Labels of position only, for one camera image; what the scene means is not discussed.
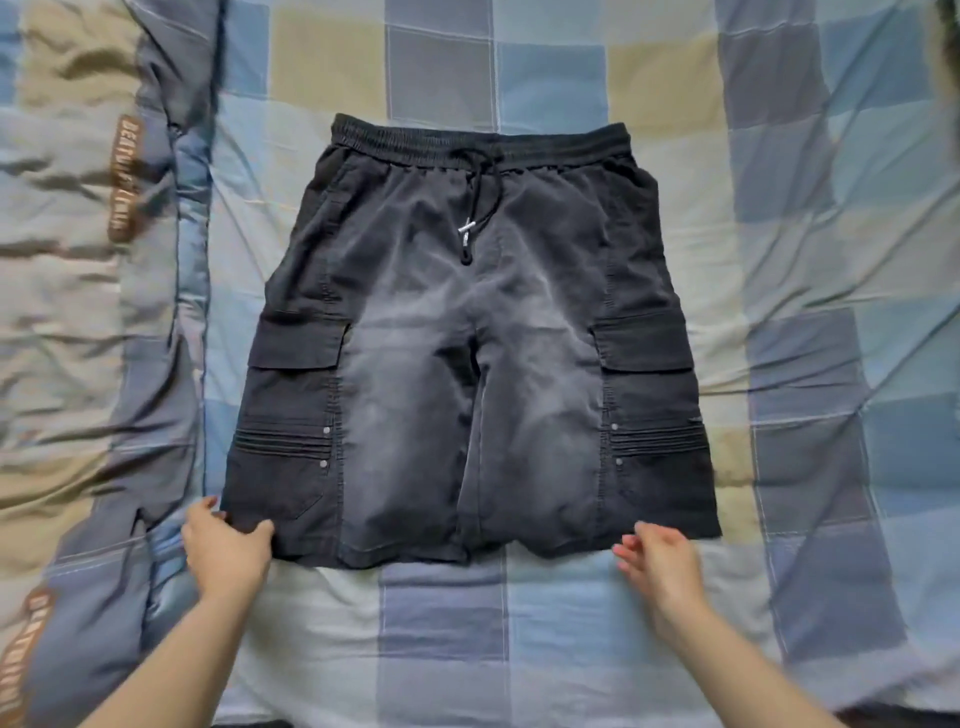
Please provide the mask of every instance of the bed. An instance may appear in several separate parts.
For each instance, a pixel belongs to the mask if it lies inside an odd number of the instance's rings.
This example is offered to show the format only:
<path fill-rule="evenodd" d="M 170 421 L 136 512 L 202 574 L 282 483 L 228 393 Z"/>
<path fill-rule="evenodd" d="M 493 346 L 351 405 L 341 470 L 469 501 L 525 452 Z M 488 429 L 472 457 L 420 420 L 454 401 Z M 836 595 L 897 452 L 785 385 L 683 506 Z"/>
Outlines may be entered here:
<path fill-rule="evenodd" d="M 0 1 L 0 716 L 75 723 L 189 606 L 182 509 L 223 487 L 336 111 L 625 122 L 700 380 L 713 603 L 830 707 L 960 711 L 958 40 L 935 0 Z M 273 719 L 717 724 L 609 554 L 514 547 L 275 563 L 217 715 Z"/>

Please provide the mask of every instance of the shorts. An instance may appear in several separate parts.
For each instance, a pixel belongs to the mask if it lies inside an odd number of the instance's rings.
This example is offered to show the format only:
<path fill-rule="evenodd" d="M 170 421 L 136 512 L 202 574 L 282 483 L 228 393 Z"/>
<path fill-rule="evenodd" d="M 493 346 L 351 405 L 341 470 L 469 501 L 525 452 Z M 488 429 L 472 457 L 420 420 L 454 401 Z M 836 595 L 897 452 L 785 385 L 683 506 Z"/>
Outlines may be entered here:
<path fill-rule="evenodd" d="M 345 115 L 266 284 L 222 507 L 277 558 L 465 563 L 720 535 L 657 183 L 622 124 Z"/>

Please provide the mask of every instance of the person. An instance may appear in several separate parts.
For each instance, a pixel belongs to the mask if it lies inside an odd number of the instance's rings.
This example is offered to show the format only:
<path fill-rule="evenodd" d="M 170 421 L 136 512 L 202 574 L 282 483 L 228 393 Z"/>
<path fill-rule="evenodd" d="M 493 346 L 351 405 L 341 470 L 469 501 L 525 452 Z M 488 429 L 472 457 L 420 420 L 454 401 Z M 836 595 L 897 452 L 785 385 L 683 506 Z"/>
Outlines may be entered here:
<path fill-rule="evenodd" d="M 242 534 L 208 497 L 187 509 L 183 545 L 200 599 L 81 728 L 208 728 L 244 624 L 270 566 L 274 527 Z M 837 728 L 842 723 L 707 600 L 694 545 L 672 528 L 638 523 L 613 547 L 646 602 L 654 630 L 677 653 L 727 728 Z"/>

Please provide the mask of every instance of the drawstring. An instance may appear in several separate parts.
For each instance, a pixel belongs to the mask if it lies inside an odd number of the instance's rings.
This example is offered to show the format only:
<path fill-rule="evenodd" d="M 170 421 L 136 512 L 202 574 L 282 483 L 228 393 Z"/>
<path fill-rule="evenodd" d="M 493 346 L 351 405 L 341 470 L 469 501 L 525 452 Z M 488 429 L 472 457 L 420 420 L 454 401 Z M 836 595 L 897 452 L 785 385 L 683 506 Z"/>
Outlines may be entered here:
<path fill-rule="evenodd" d="M 490 222 L 490 219 L 493 217 L 493 214 L 496 212 L 497 208 L 500 207 L 500 202 L 503 200 L 503 179 L 500 177 L 500 168 L 496 165 L 496 158 L 491 157 L 489 154 L 480 149 L 473 149 L 470 147 L 463 147 L 460 149 L 451 150 L 450 155 L 452 157 L 462 157 L 470 162 L 472 169 L 470 170 L 470 176 L 472 177 L 472 195 L 470 196 L 470 210 L 469 215 L 467 216 L 467 221 L 457 229 L 457 232 L 462 235 L 461 238 L 461 247 L 460 247 L 460 262 L 464 265 L 470 265 L 473 262 L 473 236 L 481 231 L 487 223 Z M 493 205 L 487 210 L 483 216 L 477 217 L 477 208 L 480 206 L 480 189 L 483 180 L 483 174 L 486 169 L 489 168 L 493 179 L 496 184 L 496 197 L 493 199 Z"/>

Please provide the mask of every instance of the hand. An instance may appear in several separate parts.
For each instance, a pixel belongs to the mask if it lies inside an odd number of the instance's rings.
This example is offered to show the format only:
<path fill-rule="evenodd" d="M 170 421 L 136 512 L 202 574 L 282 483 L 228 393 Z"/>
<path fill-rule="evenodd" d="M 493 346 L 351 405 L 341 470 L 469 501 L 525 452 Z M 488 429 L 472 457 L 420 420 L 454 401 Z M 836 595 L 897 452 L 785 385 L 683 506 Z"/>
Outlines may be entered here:
<path fill-rule="evenodd" d="M 186 564 L 197 579 L 201 598 L 225 597 L 250 602 L 260 591 L 270 566 L 274 525 L 261 522 L 253 533 L 240 533 L 213 512 L 216 497 L 205 497 L 186 511 L 180 530 Z"/>
<path fill-rule="evenodd" d="M 646 600 L 654 629 L 672 643 L 683 614 L 709 610 L 696 547 L 675 528 L 638 523 L 613 547 L 617 567 Z"/>

